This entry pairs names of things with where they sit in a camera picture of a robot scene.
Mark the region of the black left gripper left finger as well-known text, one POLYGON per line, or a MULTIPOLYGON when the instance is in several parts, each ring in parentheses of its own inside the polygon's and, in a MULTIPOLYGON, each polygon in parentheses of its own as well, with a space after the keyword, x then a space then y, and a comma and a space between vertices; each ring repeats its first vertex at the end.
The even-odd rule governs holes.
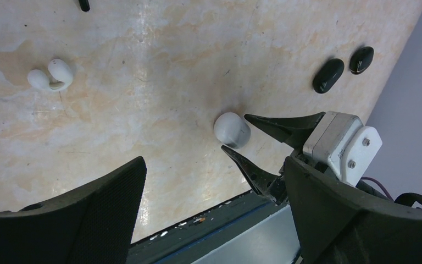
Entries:
POLYGON ((0 212, 0 263, 125 263, 146 175, 136 157, 54 198, 0 212))

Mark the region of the white clip earbud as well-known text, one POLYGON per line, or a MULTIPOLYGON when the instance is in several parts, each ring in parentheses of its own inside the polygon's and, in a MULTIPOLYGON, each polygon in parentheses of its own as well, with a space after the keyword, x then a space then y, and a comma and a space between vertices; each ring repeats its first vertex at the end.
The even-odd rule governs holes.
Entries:
POLYGON ((61 59, 53 59, 48 63, 47 72, 34 69, 27 75, 29 84, 36 89, 50 92, 66 90, 74 81, 74 72, 61 59))

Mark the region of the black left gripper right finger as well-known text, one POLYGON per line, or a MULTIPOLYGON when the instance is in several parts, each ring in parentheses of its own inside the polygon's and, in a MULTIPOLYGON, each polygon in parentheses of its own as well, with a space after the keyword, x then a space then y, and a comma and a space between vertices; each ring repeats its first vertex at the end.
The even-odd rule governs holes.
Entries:
POLYGON ((285 183, 304 263, 422 263, 422 210, 370 195, 292 157, 285 183))

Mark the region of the white earbud charging case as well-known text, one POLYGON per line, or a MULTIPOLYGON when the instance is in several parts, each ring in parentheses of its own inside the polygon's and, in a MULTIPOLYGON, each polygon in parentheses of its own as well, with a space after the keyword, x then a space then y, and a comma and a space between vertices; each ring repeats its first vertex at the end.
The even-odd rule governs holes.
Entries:
POLYGON ((241 149, 250 140, 251 129, 243 118, 233 112, 220 115, 214 123, 214 135, 224 145, 241 149))

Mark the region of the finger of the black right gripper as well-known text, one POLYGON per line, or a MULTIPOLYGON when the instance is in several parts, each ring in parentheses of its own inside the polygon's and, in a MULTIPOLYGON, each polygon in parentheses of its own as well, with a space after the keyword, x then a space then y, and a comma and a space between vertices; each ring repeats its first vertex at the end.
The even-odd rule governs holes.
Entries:
POLYGON ((269 118, 245 114, 244 119, 280 143, 300 149, 324 115, 325 112, 320 112, 303 117, 269 118))
POLYGON ((287 189, 281 175, 271 174, 256 166, 250 160, 222 145, 221 149, 235 162, 253 192, 276 205, 288 203, 287 189))

